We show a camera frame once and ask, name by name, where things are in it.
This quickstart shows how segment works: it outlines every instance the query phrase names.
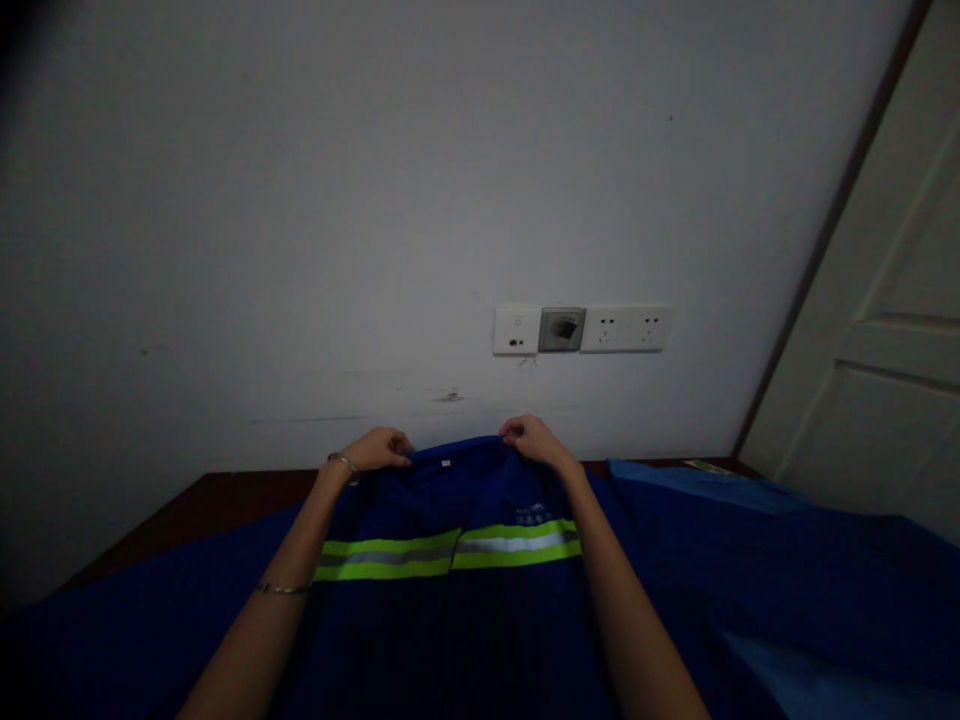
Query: white wall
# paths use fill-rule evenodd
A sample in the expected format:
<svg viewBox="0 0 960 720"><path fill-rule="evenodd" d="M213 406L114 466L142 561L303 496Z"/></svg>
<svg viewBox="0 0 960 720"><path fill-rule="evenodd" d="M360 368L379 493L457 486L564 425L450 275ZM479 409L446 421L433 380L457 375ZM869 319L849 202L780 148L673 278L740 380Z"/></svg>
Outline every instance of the white wall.
<svg viewBox="0 0 960 720"><path fill-rule="evenodd" d="M728 453L908 5L67 3L0 144L3 596L376 423ZM678 312L521 367L505 301Z"/></svg>

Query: bracelet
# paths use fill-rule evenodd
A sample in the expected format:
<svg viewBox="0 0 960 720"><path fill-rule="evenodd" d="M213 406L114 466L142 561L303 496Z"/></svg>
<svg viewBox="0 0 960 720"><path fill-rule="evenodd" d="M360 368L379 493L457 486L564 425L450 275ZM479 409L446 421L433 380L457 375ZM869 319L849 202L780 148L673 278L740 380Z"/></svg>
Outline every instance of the bracelet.
<svg viewBox="0 0 960 720"><path fill-rule="evenodd" d="M357 466L354 465L353 462L350 460L350 458L348 458L343 453L330 453L329 455L327 455L327 460L339 460L348 468L350 468L351 475L356 475L358 472Z"/></svg>
<svg viewBox="0 0 960 720"><path fill-rule="evenodd" d="M278 588L276 585L271 585L270 583L262 580L254 589L257 592L267 593L268 595L303 595L305 592L310 592L309 585L304 585L303 587L298 588Z"/></svg>

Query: reflective stripe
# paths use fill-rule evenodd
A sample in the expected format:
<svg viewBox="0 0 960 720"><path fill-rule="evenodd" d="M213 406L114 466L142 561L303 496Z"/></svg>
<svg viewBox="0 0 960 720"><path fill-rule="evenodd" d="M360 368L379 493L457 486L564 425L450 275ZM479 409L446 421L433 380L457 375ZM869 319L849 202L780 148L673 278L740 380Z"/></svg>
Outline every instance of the reflective stripe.
<svg viewBox="0 0 960 720"><path fill-rule="evenodd" d="M401 580L445 575L459 530L411 540L328 540L313 581Z"/></svg>
<svg viewBox="0 0 960 720"><path fill-rule="evenodd" d="M554 560L568 560L580 555L580 541L573 540L562 545L553 545L543 550L518 550L512 553L473 552L453 556L454 570L477 570L480 568L521 567L539 565Z"/></svg>
<svg viewBox="0 0 960 720"><path fill-rule="evenodd" d="M468 530L463 534L463 540L473 538L513 538L513 537L540 537L567 530L576 531L573 520L551 520L541 525L491 525L478 530Z"/></svg>
<svg viewBox="0 0 960 720"><path fill-rule="evenodd" d="M368 550L366 552L351 553L350 555L327 555L320 556L317 563L320 567L334 567L337 565L356 565L362 562L375 562L384 565L403 565L407 562L417 560L441 560L449 559L453 555L453 543L441 545L436 548L426 550L410 550L405 553L387 553L380 550Z"/></svg>
<svg viewBox="0 0 960 720"><path fill-rule="evenodd" d="M367 552L370 550L379 550L389 553L404 553L409 550L426 550L428 548L441 547L443 545L452 545L460 537L459 530L450 530L449 532L431 535L425 538L413 538L412 540L358 540L357 542L341 542L339 540L327 540L323 544L324 555L352 555L358 552Z"/></svg>
<svg viewBox="0 0 960 720"><path fill-rule="evenodd" d="M533 527L494 525L463 534L452 569L521 567L578 555L580 536L572 520L553 520Z"/></svg>
<svg viewBox="0 0 960 720"><path fill-rule="evenodd" d="M441 560L412 560L401 565L385 563L347 563L345 565L320 566L313 574L313 581L329 580L402 580L413 577L446 575L450 572L450 558Z"/></svg>
<svg viewBox="0 0 960 720"><path fill-rule="evenodd" d="M412 540L331 540L324 543L313 579L400 580L450 570L537 565L578 555L580 540L572 520L491 525L462 535L451 530Z"/></svg>
<svg viewBox="0 0 960 720"><path fill-rule="evenodd" d="M554 545L563 545L571 540L579 540L576 530L550 533L535 538L477 538L461 540L457 543L458 553L468 552L517 552L518 550L543 550Z"/></svg>

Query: wall stain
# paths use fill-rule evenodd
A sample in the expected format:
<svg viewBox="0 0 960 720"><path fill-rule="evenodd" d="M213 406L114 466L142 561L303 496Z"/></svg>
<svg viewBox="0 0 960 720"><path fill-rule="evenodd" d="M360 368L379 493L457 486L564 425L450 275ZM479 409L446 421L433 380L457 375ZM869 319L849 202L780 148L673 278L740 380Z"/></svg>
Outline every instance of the wall stain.
<svg viewBox="0 0 960 720"><path fill-rule="evenodd" d="M338 420L369 420L373 415L331 415L317 418L261 418L251 420L251 425L293 425L296 423L337 422Z"/></svg>
<svg viewBox="0 0 960 720"><path fill-rule="evenodd" d="M457 389L454 388L453 392L448 392L442 398L437 398L434 402L460 402L461 400L466 400L463 395L457 392Z"/></svg>

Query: wall socket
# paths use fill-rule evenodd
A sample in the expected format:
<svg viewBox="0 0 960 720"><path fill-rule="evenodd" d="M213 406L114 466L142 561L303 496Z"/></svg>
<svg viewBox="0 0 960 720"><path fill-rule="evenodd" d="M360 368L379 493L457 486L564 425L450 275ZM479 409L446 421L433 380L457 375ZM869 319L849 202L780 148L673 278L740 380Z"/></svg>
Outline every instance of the wall socket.
<svg viewBox="0 0 960 720"><path fill-rule="evenodd" d="M659 352L667 344L673 315L670 305L587 308L580 352Z"/></svg>
<svg viewBox="0 0 960 720"><path fill-rule="evenodd" d="M540 308L502 306L494 312L493 354L536 355Z"/></svg>

